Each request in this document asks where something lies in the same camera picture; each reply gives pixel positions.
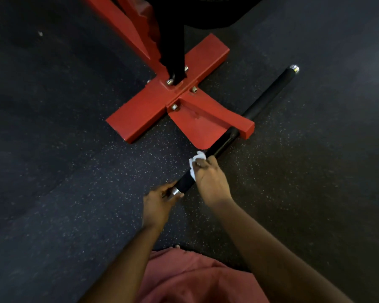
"forearm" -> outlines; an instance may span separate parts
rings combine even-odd
[[[272,302],[351,302],[234,201],[212,210]]]
[[[155,227],[142,228],[80,302],[133,302],[160,233]]]

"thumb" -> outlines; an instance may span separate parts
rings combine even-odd
[[[169,199],[167,202],[170,205],[170,207],[173,207],[179,199],[181,199],[184,196],[183,193],[177,193],[176,195],[173,195],[171,199]]]

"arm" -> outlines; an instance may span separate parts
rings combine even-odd
[[[215,157],[197,159],[194,169],[202,198],[271,302],[352,302],[233,201]]]
[[[143,225],[104,274],[80,299],[80,303],[133,302],[142,282],[153,245],[172,206],[183,194],[163,197],[174,183],[160,186],[143,197]]]

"person's left hand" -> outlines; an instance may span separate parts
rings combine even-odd
[[[143,223],[142,227],[155,227],[160,232],[168,220],[168,214],[178,199],[184,196],[183,193],[177,193],[168,199],[163,197],[167,189],[172,188],[177,181],[166,183],[155,190],[152,190],[143,197]]]

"red bracket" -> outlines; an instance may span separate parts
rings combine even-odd
[[[152,7],[144,0],[118,0],[126,15],[110,0],[87,0],[157,73],[145,88],[113,113],[107,122],[128,143],[132,143],[168,112],[172,120],[199,149],[209,148],[226,130],[234,126],[243,138],[254,131],[254,122],[233,113],[194,86],[221,65],[229,49],[210,34],[185,55],[187,78],[168,86],[169,75],[159,62],[158,28]]]

